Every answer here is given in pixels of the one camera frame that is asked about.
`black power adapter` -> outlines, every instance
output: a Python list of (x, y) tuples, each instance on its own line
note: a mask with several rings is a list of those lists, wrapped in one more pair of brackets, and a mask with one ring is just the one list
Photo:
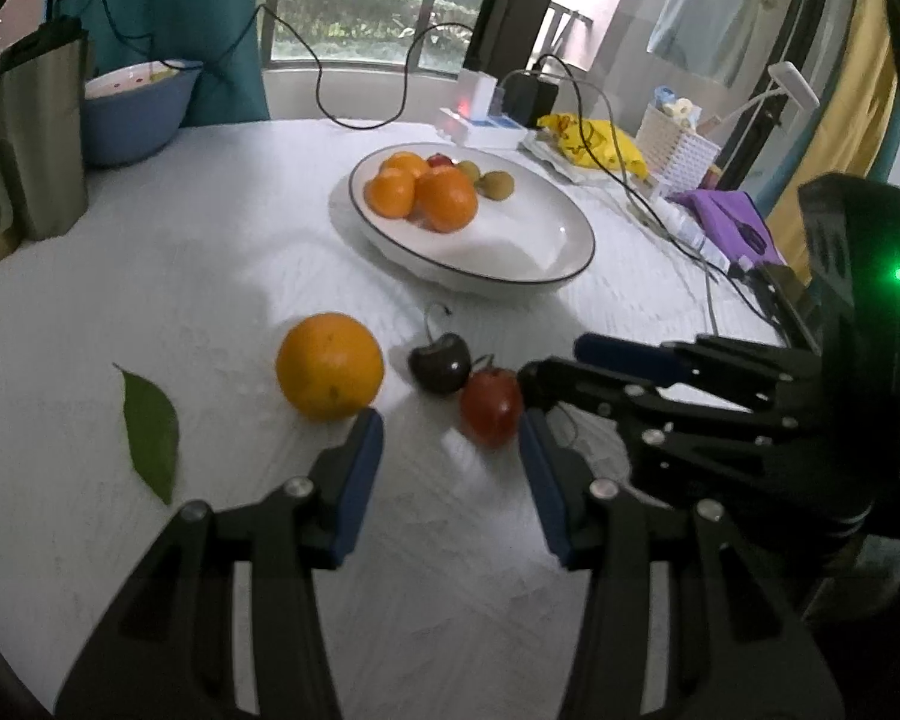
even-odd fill
[(554, 109), (559, 86), (536, 76), (513, 76), (506, 81), (503, 112), (528, 129), (539, 129), (538, 119)]

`yellow curtain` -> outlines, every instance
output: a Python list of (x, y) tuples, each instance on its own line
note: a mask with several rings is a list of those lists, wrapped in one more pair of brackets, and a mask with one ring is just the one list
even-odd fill
[(887, 132), (895, 94), (886, 0), (857, 0), (833, 98), (797, 172), (767, 218), (773, 240), (804, 283), (810, 280), (810, 258), (797, 187), (834, 170), (865, 176)]

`white plate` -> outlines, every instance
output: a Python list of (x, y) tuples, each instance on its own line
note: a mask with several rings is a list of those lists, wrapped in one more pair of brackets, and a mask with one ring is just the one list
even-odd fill
[[(455, 162), (468, 159), (481, 172), (506, 170), (514, 177), (514, 194), (502, 202), (480, 197), (476, 218), (455, 233), (380, 217), (367, 207), (364, 185), (397, 151), (424, 158), (440, 152)], [(510, 299), (552, 292), (585, 271), (596, 250), (590, 222), (566, 194), (525, 167), (476, 148), (451, 143), (381, 148), (354, 167), (350, 199), (362, 230), (386, 258), (458, 292)]]

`plate rim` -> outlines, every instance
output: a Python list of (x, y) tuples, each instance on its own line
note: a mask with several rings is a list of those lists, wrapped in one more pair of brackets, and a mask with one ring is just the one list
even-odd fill
[[(571, 274), (557, 276), (556, 278), (514, 281), (514, 280), (508, 279), (508, 278), (500, 278), (498, 276), (487, 276), (485, 274), (476, 274), (473, 271), (465, 271), (462, 268), (457, 268), (456, 266), (447, 265), (445, 263), (438, 262), (437, 260), (434, 260), (434, 259), (428, 257), (426, 254), (421, 254), (418, 251), (412, 250), (410, 247), (405, 247), (405, 245), (401, 244), (401, 242), (399, 242), (398, 240), (395, 240), (393, 237), (386, 234), (386, 232), (384, 232), (382, 229), (380, 229), (378, 226), (376, 226), (374, 223), (372, 223), (372, 221), (370, 221), (369, 218), (367, 218), (367, 214), (365, 214), (364, 211), (362, 210), (362, 208), (360, 207), (360, 203), (357, 203), (357, 197), (356, 197), (356, 194), (354, 193), (354, 189), (353, 189), (354, 177), (357, 173), (357, 170), (360, 169), (360, 165), (362, 165), (364, 162), (367, 162), (368, 159), (375, 156), (376, 154), (379, 154), (381, 151), (390, 151), (393, 148), (405, 148), (405, 146), (440, 146), (440, 143), (430, 143), (428, 141), (413, 141), (411, 143), (396, 143), (393, 146), (382, 146), (381, 148), (375, 149), (375, 151), (370, 151), (370, 153), (365, 155), (359, 162), (357, 162), (357, 164), (353, 166), (353, 170), (350, 171), (350, 177), (347, 180), (347, 189), (350, 194), (350, 204), (353, 206), (354, 210), (357, 212), (357, 214), (360, 215), (360, 218), (364, 221), (365, 224), (372, 227), (374, 232), (377, 235), (385, 238), (388, 242), (391, 243), (391, 245), (394, 245), (395, 247), (400, 248), (401, 250), (407, 252), (408, 254), (418, 257), (419, 259), (429, 263), (430, 265), (436, 266), (437, 268), (442, 268), (442, 269), (445, 269), (446, 271), (452, 271), (454, 274), (467, 276), (469, 278), (481, 279), (482, 281), (488, 281), (493, 284), (506, 284), (506, 285), (510, 285), (511, 287), (544, 287), (547, 285), (559, 284), (564, 281), (570, 281), (571, 279), (576, 278), (577, 276), (582, 274), (583, 271), (585, 271), (587, 268), (590, 267), (590, 264), (593, 262), (593, 258), (596, 257), (596, 255), (597, 255), (597, 236), (596, 236), (596, 233), (594, 233), (594, 231), (593, 231), (593, 225), (590, 223), (590, 220), (588, 220), (588, 218), (586, 218), (586, 214), (583, 213), (580, 206), (578, 206), (573, 201), (572, 197), (569, 196), (565, 191), (562, 191), (562, 189), (560, 189), (556, 184), (552, 184), (554, 189), (556, 189), (564, 197), (566, 197), (567, 201), (570, 203), (570, 205), (573, 207), (573, 209), (576, 210), (577, 213), (580, 214), (581, 217), (583, 218), (583, 221), (586, 222), (586, 228), (590, 231), (590, 256), (587, 257), (586, 262), (583, 263), (582, 266), (580, 266), (578, 269), (576, 269), (576, 271), (573, 271)], [(466, 148), (466, 149), (468, 149), (468, 151), (480, 151), (479, 148), (471, 148), (471, 146), (457, 146), (456, 143), (444, 143), (444, 146), (453, 146), (454, 148)], [(528, 170), (523, 165), (520, 165), (519, 163), (516, 163), (511, 159), (506, 159), (505, 156), (501, 156), (499, 154), (492, 154), (491, 156), (499, 157), (500, 159), (504, 160), (505, 162), (510, 162), (511, 164), (514, 164), (517, 167), (522, 167), (523, 170)], [(544, 178), (543, 176), (539, 176), (539, 178), (541, 178), (544, 181), (547, 181), (547, 179)]]

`white basket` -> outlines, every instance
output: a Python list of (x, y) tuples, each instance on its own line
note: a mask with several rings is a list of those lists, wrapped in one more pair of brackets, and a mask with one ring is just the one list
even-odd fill
[(703, 135), (683, 129), (652, 104), (647, 106), (636, 133), (636, 146), (650, 172), (666, 181), (675, 193), (697, 189), (721, 148)]

